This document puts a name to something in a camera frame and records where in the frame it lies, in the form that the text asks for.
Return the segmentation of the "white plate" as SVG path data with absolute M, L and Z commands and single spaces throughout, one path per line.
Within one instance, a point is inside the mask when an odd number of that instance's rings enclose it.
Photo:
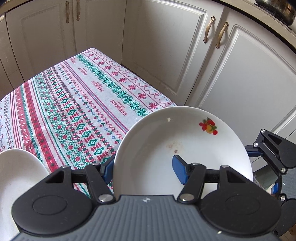
M 198 108 L 174 106 L 148 114 L 127 132 L 115 156 L 114 196 L 177 197 L 183 185 L 173 170 L 175 155 L 208 169 L 228 165 L 253 178 L 245 147 L 224 121 Z

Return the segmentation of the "white plate stained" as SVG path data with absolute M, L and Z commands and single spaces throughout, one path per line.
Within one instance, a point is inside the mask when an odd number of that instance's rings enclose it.
M 1 240 L 11 240 L 19 233 L 11 215 L 13 203 L 48 174 L 39 159 L 26 150 L 1 153 Z

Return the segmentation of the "white kitchen cabinets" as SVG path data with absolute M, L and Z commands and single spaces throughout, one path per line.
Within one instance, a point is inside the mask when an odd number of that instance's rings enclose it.
M 295 28 L 259 1 L 1 1 L 9 88 L 91 47 L 243 144 L 261 128 L 295 141 Z

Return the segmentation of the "patterned red green tablecloth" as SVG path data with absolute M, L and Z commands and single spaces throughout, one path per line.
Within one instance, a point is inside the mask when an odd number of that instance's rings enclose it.
M 26 81 L 1 100 L 1 150 L 23 149 L 48 172 L 114 155 L 141 118 L 174 103 L 97 49 Z

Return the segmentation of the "black wok pan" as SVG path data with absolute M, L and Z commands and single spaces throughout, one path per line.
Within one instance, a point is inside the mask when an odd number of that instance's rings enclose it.
M 295 21 L 295 7 L 288 1 L 255 0 L 255 4 L 280 20 L 286 26 L 291 26 Z

